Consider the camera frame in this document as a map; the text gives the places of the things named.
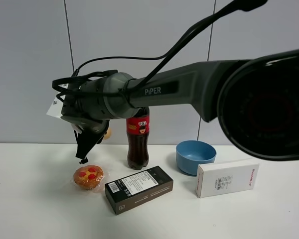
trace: white wall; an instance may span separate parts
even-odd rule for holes
[[[220,9],[229,0],[217,0]],[[158,56],[195,22],[213,13],[214,0],[66,0],[74,67],[95,57]],[[207,60],[210,28],[163,70]],[[219,20],[210,60],[254,58],[299,48],[299,0],[270,0],[249,13]],[[118,69],[145,76],[158,62],[91,63],[82,74]],[[54,79],[72,72],[63,0],[0,0],[0,142],[75,142],[66,122],[46,116]],[[151,144],[196,139],[199,115],[189,105],[152,107]],[[111,121],[107,143],[127,143],[124,120]],[[201,122],[199,139],[228,144],[218,121]]]

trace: white box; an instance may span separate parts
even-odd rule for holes
[[[196,193],[199,198],[253,189],[259,169],[254,160],[200,164]]]

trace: red bottle label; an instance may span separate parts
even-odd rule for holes
[[[150,131],[150,116],[126,119],[127,133],[142,135]]]

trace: round cake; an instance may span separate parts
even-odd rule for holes
[[[98,186],[102,178],[102,169],[94,165],[79,168],[73,174],[74,182],[85,190],[90,190]]]

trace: robotic arm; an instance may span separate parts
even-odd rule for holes
[[[179,104],[191,104],[206,122],[218,117],[229,140],[254,157],[299,159],[299,50],[159,70],[141,79],[113,70],[53,82],[65,95],[61,118],[82,129],[76,135],[81,163],[102,141],[109,120],[131,118],[140,107]],[[67,90],[59,86],[65,83]]]

